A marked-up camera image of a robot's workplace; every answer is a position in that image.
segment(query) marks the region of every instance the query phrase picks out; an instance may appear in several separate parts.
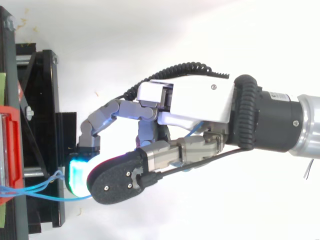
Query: white backdrop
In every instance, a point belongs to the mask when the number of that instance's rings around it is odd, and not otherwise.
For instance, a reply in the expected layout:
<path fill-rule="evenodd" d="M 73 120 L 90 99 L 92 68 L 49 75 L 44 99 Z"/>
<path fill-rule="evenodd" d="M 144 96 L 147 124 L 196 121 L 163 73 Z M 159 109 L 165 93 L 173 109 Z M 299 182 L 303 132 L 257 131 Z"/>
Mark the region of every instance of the white backdrop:
<path fill-rule="evenodd" d="M 265 90 L 319 95 L 317 0 L 1 0 L 17 43 L 59 55 L 60 110 L 80 123 L 149 75 L 195 61 L 254 76 Z M 215 105 L 207 104 L 209 111 Z M 101 134 L 105 159 L 135 147 L 138 124 Z M 184 130 L 173 128 L 177 138 Z M 66 203 L 63 227 L 34 240 L 320 239 L 320 163 L 254 150 L 166 177 L 131 200 Z"/>

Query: robotic hand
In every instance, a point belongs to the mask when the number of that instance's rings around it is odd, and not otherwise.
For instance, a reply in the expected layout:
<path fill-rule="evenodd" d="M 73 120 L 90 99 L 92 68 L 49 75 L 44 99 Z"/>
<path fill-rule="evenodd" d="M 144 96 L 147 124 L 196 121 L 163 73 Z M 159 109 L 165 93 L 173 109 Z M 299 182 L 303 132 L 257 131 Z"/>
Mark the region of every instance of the robotic hand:
<path fill-rule="evenodd" d="M 98 133 L 117 117 L 139 120 L 138 148 L 90 172 L 87 188 L 101 204 L 122 202 L 167 175 L 254 148 L 320 157 L 320 97 L 263 91 L 249 75 L 233 82 L 201 63 L 164 69 L 93 112 L 81 124 L 70 159 L 98 155 Z M 171 140 L 167 125 L 191 132 Z M 220 153 L 225 144 L 239 148 Z M 169 165 L 176 168 L 157 171 Z M 67 187 L 69 172 L 67 167 Z"/>

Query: black panel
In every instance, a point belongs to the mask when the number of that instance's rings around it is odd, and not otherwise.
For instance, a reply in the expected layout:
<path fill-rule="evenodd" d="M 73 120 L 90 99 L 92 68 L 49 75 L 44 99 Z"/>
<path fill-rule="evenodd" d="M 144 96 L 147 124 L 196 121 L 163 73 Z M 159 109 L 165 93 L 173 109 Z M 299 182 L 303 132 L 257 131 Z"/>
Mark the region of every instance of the black panel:
<path fill-rule="evenodd" d="M 36 52 L 35 43 L 18 43 L 15 45 L 17 55 L 31 55 Z"/>

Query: metal rod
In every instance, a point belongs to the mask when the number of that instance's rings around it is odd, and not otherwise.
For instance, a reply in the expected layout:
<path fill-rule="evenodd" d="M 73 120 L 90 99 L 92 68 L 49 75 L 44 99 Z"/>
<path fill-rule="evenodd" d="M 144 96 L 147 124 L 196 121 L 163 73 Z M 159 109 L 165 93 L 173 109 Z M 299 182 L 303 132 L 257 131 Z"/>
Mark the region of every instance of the metal rod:
<path fill-rule="evenodd" d="M 41 170 L 41 167 L 25 167 L 24 168 L 24 177 L 25 178 L 35 178 L 35 177 L 43 177 L 44 173 Z"/>
<path fill-rule="evenodd" d="M 17 66 L 26 66 L 30 62 L 31 55 L 18 55 L 15 59 Z"/>

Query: silver arm segment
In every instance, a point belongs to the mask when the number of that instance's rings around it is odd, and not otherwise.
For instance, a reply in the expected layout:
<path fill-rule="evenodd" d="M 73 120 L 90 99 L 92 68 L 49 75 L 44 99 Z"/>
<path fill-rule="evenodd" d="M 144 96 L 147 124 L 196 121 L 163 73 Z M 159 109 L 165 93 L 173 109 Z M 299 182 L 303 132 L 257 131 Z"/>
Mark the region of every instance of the silver arm segment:
<path fill-rule="evenodd" d="M 189 136 L 173 141 L 156 141 L 141 149 L 147 154 L 148 171 L 164 169 L 170 164 L 191 164 L 219 153 L 216 138 L 206 141 L 203 136 Z"/>
<path fill-rule="evenodd" d="M 100 133 L 109 127 L 117 117 L 152 122 L 158 117 L 158 109 L 143 107 L 138 102 L 114 99 L 89 115 L 81 124 L 82 135 L 79 147 L 95 148 L 100 146 Z"/>

